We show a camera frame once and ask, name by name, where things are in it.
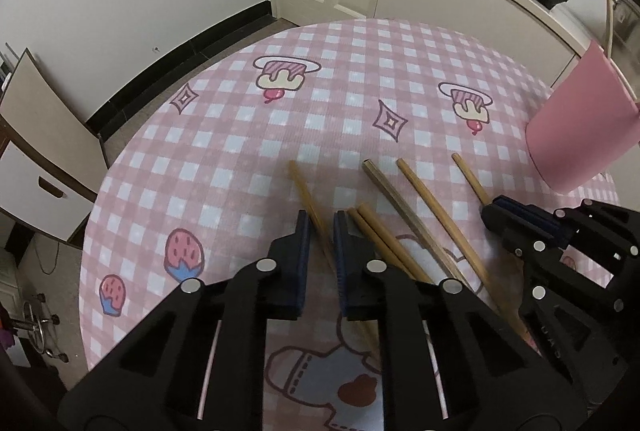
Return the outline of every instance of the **chopstick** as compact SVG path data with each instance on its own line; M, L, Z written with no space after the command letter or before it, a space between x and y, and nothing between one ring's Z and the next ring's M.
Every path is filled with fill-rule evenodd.
M436 261L448 272L449 277L453 277L465 284L465 286L471 288L450 255L444 251L442 246L433 237L433 234L431 234L425 224L422 223L422 220L409 206L405 199L402 198L400 192L391 185L391 182L389 182L382 171L380 171L380 169L378 169L371 160L364 160L362 163L362 169L380 192L386 196L386 199L389 200L391 205L395 207L398 214L400 214L402 219L418 238L420 244L427 249Z
M412 274L407 270L402 261L400 261L400 258L396 254L394 254L394 252L387 246L387 244L376 233L376 231L371 228L370 224L367 223L367 221L360 215L360 213L353 207L349 208L347 212L349 213L351 218L353 218L353 221L355 221L360 231L365 236L367 236L376 246L376 249L378 249L378 252L382 256L382 259L384 259L390 265L398 267L408 276L412 277Z
M613 49L613 0L607 0L607 26L604 37L604 53L607 59L611 58Z
M466 162L462 159L462 156L460 156L458 153L453 153L451 157L453 159L453 162L455 162L462 171L462 174L465 175L466 181L469 182L469 185L474 190L476 196L478 197L478 200L480 200L480 203L482 205L489 205L491 203L491 198L486 193L486 191L482 187L482 184L478 181L476 175L474 175L473 171L469 169L468 165L466 165Z
M487 292L494 300L502 317L507 320L513 330L515 330L520 337L525 341L528 340L527 328L522 320L520 320L520 318L515 314L515 309L509 302L507 292L502 288L502 285L492 280L489 275L489 271L484 266L484 263L482 263L479 255L476 254L476 251L471 246L468 239L466 239L465 235L460 231L460 228L451 219L449 213L442 207L429 188L420 180L420 178L418 178L418 175L414 173L414 170L412 170L404 160L401 158L396 160L396 165L401 170L402 174L406 176L411 185L414 186L414 189L418 194L420 194L420 197L431 209L431 212L433 212L436 218L438 218L438 221L442 224L453 242L460 249L460 252L462 252L462 255L469 262L469 265L471 265L474 271L476 271L476 274L478 274L480 281L484 284Z
M406 251L401 243L396 239L391 231L380 221L380 218L375 211L367 204L360 204L358 206L358 214L367 223L370 228L378 235L378 237L384 241L391 251L398 257L402 265L412 279L422 281L423 283L433 283L433 280L429 275L418 265L414 258Z
M303 207L311 218L311 222L316 228L316 233L318 233L318 237L320 239L320 246L322 247L322 253L326 258L329 268L331 268L331 270L335 274L334 246L331 242L331 239L329 238L329 233L327 232L326 225L319 215L320 211L318 209L318 205L316 204L313 196L311 196L309 189L306 187L305 179L303 178L302 173L300 172L298 164L295 162L295 160L289 161L289 176L293 180L293 183L295 183L298 194L300 195L300 201L302 202ZM366 343L369 345L374 360L377 361L378 364L381 364L379 349L380 338L378 337L378 328L375 322L353 322L356 324Z

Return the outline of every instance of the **pink container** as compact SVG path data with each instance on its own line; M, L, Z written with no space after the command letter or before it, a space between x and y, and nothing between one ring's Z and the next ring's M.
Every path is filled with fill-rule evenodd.
M555 192L603 172L640 141L640 111L595 42L526 130L529 154Z

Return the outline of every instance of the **door handle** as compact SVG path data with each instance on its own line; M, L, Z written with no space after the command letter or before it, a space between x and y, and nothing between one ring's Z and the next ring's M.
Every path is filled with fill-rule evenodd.
M47 191L49 194L52 194L52 196L55 196L56 198L62 198L65 193L62 192L60 189L58 189L55 185L51 184L50 182L47 182L44 178L42 178L42 176L38 176L38 185L40 186L41 189L44 189L45 191Z

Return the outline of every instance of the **round table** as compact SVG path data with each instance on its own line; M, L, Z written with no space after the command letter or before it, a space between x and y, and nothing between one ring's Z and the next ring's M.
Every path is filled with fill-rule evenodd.
M214 64L151 116L102 184L80 276L88 366L182 279L228 279L264 257L274 238L293 232L302 206L287 176L289 159L299 162L327 220L337 209L369 202L439 281L442 271L360 169L372 159L486 299L459 249L399 173L395 160L404 158L519 303L517 265L485 231L478 199L451 154L463 156L492 196L548 210L582 198L616 203L609 175L566 196L538 175L524 132L549 92L478 40L402 21L286 30ZM566 263L606 284L603 269L569 254ZM382 431L379 372L338 312L335 278L314 242L303 316L268 324L265 429ZM367 391L374 402L363 406L358 397Z

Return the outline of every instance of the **cable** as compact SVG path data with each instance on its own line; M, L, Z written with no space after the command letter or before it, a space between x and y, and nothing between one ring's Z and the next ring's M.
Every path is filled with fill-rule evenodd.
M36 251L36 257L38 258L38 265L40 265L40 270L42 270L42 273L47 276L50 276L51 274L53 274L54 270L58 266L58 254L60 253L60 242L58 242L58 249L56 250L56 260L53 262L53 268L51 269L51 272L45 272L44 268L42 267L42 260L40 259L40 254L38 254L38 244L36 243L35 238L33 239L33 248Z

